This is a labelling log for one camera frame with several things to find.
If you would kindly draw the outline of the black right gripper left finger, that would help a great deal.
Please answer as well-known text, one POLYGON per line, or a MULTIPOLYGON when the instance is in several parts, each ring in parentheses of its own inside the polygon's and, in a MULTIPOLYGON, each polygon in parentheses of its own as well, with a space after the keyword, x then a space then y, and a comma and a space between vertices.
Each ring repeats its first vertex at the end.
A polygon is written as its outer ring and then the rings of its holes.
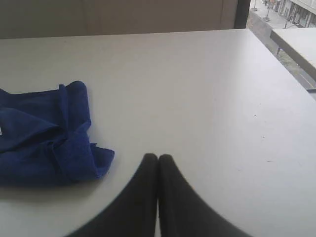
POLYGON ((153 237, 158 201, 158 158, 145 154, 122 192, 70 237, 153 237))

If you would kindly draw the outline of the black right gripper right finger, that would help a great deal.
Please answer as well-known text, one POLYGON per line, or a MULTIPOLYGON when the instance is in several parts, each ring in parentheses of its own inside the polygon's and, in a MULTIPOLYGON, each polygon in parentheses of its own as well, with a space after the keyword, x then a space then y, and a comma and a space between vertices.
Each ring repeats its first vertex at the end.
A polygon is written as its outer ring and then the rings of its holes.
POLYGON ((162 237, 247 237, 193 190, 171 155, 158 159, 158 208, 162 237))

